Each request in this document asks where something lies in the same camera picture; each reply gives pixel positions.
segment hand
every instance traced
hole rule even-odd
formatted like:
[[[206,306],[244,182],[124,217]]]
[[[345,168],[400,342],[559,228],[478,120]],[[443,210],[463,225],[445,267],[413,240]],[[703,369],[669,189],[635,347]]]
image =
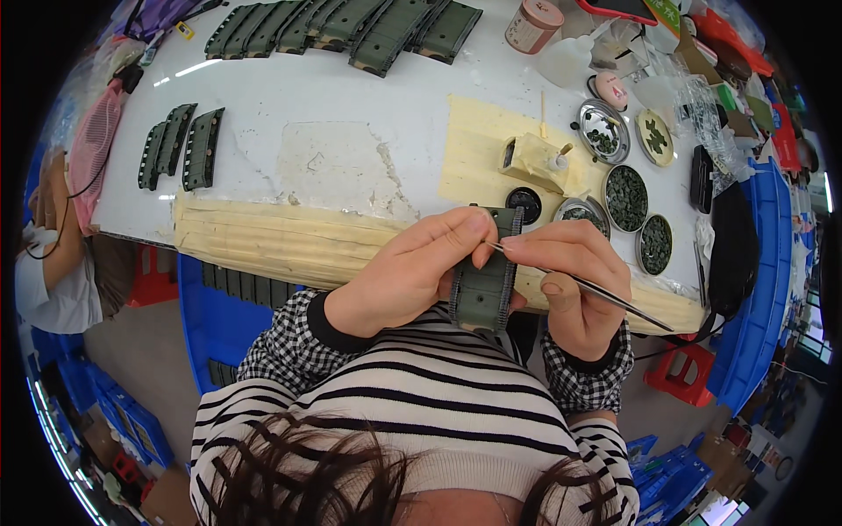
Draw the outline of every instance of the hand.
[[[64,150],[60,147],[47,150],[41,160],[41,170],[50,182],[50,187],[55,194],[70,194],[67,189],[67,181],[64,178]]]
[[[338,331],[372,337],[400,327],[450,295],[453,267],[471,255],[477,268],[493,249],[497,227],[484,208],[464,206],[430,215],[389,241],[357,276],[325,300],[324,310]],[[515,308],[526,300],[513,297]]]
[[[557,270],[541,281],[550,303],[553,341],[568,353],[595,362],[605,355],[626,311],[591,294],[580,294],[568,274],[632,299],[632,273],[605,236],[588,220],[554,221],[528,234],[505,237],[509,260]]]

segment tweezers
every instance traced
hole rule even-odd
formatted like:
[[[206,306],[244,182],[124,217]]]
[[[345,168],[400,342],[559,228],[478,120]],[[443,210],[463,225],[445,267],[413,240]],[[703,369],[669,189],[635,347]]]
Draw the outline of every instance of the tweezers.
[[[492,247],[494,250],[496,250],[498,252],[502,252],[503,254],[506,253],[503,245],[501,245],[500,243],[485,241],[485,244],[489,245],[490,247]],[[549,268],[543,268],[543,267],[535,267],[535,268],[537,268],[538,270],[542,271],[545,274],[549,274],[550,272],[556,272],[555,270],[550,270]],[[632,305],[628,301],[623,300],[620,296],[615,295],[610,290],[604,289],[604,288],[600,287],[599,285],[597,285],[596,283],[591,283],[587,279],[582,279],[582,278],[579,278],[578,276],[574,276],[572,274],[568,274],[568,275],[573,279],[573,281],[576,282],[576,284],[579,286],[580,289],[582,289],[586,292],[589,292],[593,295],[597,295],[597,296],[599,296],[600,299],[611,303],[613,306],[618,306],[621,309],[625,309],[626,311],[631,312],[635,316],[639,316],[642,319],[648,321],[649,323],[652,323],[654,326],[662,328],[667,332],[675,332],[675,330],[672,327],[670,327],[669,325],[667,325],[663,321],[660,321],[658,318],[656,318],[654,316],[650,316],[646,312],[641,311],[640,309],[638,309],[637,307],[635,307],[634,305]]]

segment pink round object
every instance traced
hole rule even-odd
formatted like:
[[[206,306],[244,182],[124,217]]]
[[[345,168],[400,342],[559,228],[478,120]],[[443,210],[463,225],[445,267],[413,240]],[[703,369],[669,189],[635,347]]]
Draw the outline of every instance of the pink round object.
[[[547,0],[523,0],[506,28],[506,41],[521,53],[534,55],[563,23],[562,12]]]
[[[611,72],[597,73],[594,79],[596,93],[606,103],[616,109],[624,109],[629,101],[629,94],[623,86],[623,81]]]

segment cable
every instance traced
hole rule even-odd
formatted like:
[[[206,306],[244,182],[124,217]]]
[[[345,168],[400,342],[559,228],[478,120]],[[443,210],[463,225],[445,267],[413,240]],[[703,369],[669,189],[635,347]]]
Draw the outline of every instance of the cable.
[[[780,366],[781,366],[781,367],[783,367],[784,369],[788,370],[788,371],[789,371],[789,372],[791,372],[791,373],[795,373],[796,375],[807,376],[810,380],[816,381],[816,382],[818,382],[818,383],[819,383],[819,384],[821,384],[821,385],[827,385],[827,384],[828,384],[828,382],[822,382],[821,380],[819,380],[819,379],[818,379],[818,378],[816,378],[815,376],[810,376],[810,375],[808,375],[807,373],[803,373],[803,372],[801,372],[801,371],[796,371],[796,370],[794,370],[794,369],[790,369],[789,367],[786,367],[784,364],[779,364],[779,363],[777,363],[777,362],[772,362],[772,363],[773,363],[773,364],[775,364],[775,365],[780,365]]]
[[[711,334],[715,334],[715,333],[719,332],[719,329],[721,329],[723,325],[725,325],[725,322],[724,322],[724,321],[723,321],[722,323],[720,323],[720,324],[719,324],[719,327],[717,327],[717,328],[713,329],[713,330],[710,332],[710,334],[708,334],[707,336],[711,336]],[[670,352],[670,351],[674,351],[676,348],[682,348],[682,347],[684,347],[684,345],[680,345],[680,346],[678,346],[678,347],[666,348],[666,349],[664,349],[664,350],[657,351],[656,353],[644,354],[643,356],[636,356],[636,357],[634,358],[634,361],[636,361],[636,362],[637,362],[638,360],[644,360],[644,359],[647,359],[647,358],[651,358],[652,356],[659,356],[660,354],[666,354],[666,353],[668,353],[668,352]]]
[[[87,191],[88,191],[88,189],[89,189],[89,188],[91,188],[91,185],[93,184],[93,182],[94,182],[94,181],[96,181],[96,180],[99,178],[99,176],[100,176],[100,175],[102,175],[103,170],[105,169],[105,164],[106,164],[106,162],[103,162],[103,166],[99,169],[99,172],[97,172],[97,174],[96,174],[95,176],[93,176],[93,178],[91,178],[91,182],[90,182],[90,183],[88,183],[88,186],[86,186],[86,187],[85,187],[85,188],[83,188],[81,191],[76,192],[76,193],[75,193],[75,194],[73,194],[73,195],[68,195],[68,196],[67,196],[67,206],[65,206],[65,207],[64,207],[64,218],[61,220],[61,229],[58,231],[58,237],[56,238],[56,242],[55,242],[55,244],[53,245],[53,248],[50,250],[50,253],[48,253],[48,254],[46,254],[46,255],[44,255],[44,256],[35,256],[32,252],[30,252],[30,251],[29,251],[29,247],[26,247],[26,248],[25,248],[26,253],[27,253],[27,254],[29,254],[29,257],[30,257],[30,258],[33,258],[33,259],[47,259],[47,258],[48,258],[48,257],[49,257],[49,256],[50,256],[53,252],[55,252],[55,251],[56,251],[56,249],[58,248],[58,242],[61,240],[61,234],[64,232],[64,225],[67,223],[67,209],[69,209],[69,208],[70,208],[70,199],[73,199],[73,198],[75,198],[75,197],[78,197],[78,196],[80,196],[80,195],[84,194],[85,192],[87,192]]]

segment gray floor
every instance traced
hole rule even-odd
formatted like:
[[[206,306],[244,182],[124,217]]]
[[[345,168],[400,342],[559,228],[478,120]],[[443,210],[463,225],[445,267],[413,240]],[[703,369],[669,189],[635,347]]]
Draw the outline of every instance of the gray floor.
[[[84,337],[90,358],[157,417],[179,464],[188,461],[200,397],[190,371],[179,303],[126,308]],[[632,346],[642,356],[663,348],[663,341],[635,337]],[[660,454],[689,443],[700,431],[722,430],[731,414],[727,407],[717,406],[716,401],[694,407],[643,383],[643,373],[659,360],[639,362],[623,384],[618,421],[626,441],[658,435],[653,452]]]

